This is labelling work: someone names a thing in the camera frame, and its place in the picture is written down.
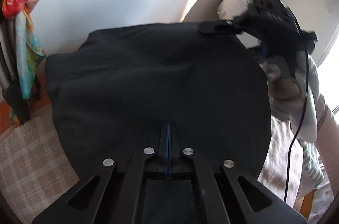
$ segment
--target gloved hand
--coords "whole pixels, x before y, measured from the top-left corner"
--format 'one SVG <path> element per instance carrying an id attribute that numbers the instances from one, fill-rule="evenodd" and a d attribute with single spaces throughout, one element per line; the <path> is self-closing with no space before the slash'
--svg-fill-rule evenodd
<path id="1" fill-rule="evenodd" d="M 304 51 L 297 52 L 296 61 L 298 65 L 295 70 L 296 78 L 289 76 L 286 62 L 281 61 L 279 57 L 269 59 L 261 65 L 267 75 L 271 114 L 282 121 L 290 119 L 294 134 L 297 132 L 301 121 L 306 97 L 306 57 Z M 325 100 L 319 93 L 318 69 L 310 55 L 308 55 L 308 65 L 306 113 L 297 138 L 314 143 L 317 139 L 317 124 L 325 109 Z"/>

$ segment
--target silver screw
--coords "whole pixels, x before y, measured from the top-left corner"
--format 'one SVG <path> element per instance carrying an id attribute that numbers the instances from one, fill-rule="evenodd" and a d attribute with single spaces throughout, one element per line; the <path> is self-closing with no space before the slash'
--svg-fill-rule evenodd
<path id="1" fill-rule="evenodd" d="M 224 167 L 225 168 L 232 168 L 232 167 L 234 167 L 234 162 L 232 161 L 232 160 L 225 160 L 224 161 Z"/>
<path id="2" fill-rule="evenodd" d="M 107 158 L 102 163 L 104 164 L 105 167 L 110 167 L 114 164 L 114 160 L 111 158 Z"/>
<path id="3" fill-rule="evenodd" d="M 145 149 L 144 149 L 144 153 L 145 154 L 153 154 L 154 153 L 154 148 L 153 147 L 146 147 Z"/>
<path id="4" fill-rule="evenodd" d="M 183 153 L 186 154 L 186 155 L 192 155 L 194 152 L 193 149 L 189 148 L 189 147 L 186 147 L 184 150 L 183 150 Z"/>

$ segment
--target black cloth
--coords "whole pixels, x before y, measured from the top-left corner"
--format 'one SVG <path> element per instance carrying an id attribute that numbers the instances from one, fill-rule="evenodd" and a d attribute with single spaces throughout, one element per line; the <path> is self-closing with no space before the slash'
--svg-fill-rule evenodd
<path id="1" fill-rule="evenodd" d="M 81 179 L 105 158 L 119 167 L 175 121 L 209 159 L 233 159 L 258 177 L 271 139 L 266 76 L 236 36 L 198 23 L 92 32 L 46 63 L 61 145 Z"/>

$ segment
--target black cable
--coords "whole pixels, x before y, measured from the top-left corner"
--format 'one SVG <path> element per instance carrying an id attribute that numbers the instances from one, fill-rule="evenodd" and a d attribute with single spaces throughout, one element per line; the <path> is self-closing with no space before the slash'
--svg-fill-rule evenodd
<path id="1" fill-rule="evenodd" d="M 288 159 L 287 159 L 287 175 L 286 175 L 286 187 L 285 187 L 285 196 L 284 196 L 284 201 L 286 202 L 287 199 L 287 191 L 289 189 L 289 165 L 290 165 L 290 161 L 291 161 L 291 151 L 292 151 L 292 146 L 294 144 L 295 139 L 297 138 L 300 128 L 302 126 L 302 123 L 304 121 L 304 117 L 305 117 L 305 112 L 306 112 L 306 106 L 307 106 L 307 94 L 308 94 L 308 73 L 309 73 L 309 66 L 308 66 L 308 52 L 307 52 L 307 46 L 304 46 L 304 50 L 305 50 L 305 56 L 306 56 L 306 97 L 305 97 L 305 101 L 304 101 L 304 106 L 302 109 L 302 114 L 301 114 L 301 119 L 300 119 L 300 124 L 298 126 L 297 132 L 293 137 L 293 140 L 291 142 L 291 145 L 289 146 L 289 155 L 288 155 Z"/>

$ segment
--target black mechanical device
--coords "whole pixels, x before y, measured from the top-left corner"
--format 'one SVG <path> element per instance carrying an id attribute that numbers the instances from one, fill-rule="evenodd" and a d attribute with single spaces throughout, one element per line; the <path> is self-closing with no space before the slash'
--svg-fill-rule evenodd
<path id="1" fill-rule="evenodd" d="M 305 32 L 293 13 L 279 0 L 253 0 L 234 20 L 203 22 L 202 34 L 240 34 L 245 31 L 261 41 L 252 48 L 256 58 L 280 55 L 294 77 L 296 52 L 315 47 L 314 32 Z M 193 150 L 177 134 L 175 122 L 164 121 L 161 133 L 129 160 L 125 173 L 106 158 L 55 203 L 38 215 L 33 224 L 136 224 L 142 222 L 148 179 L 190 180 L 198 223 L 307 223 L 232 158 L 209 160 Z"/>

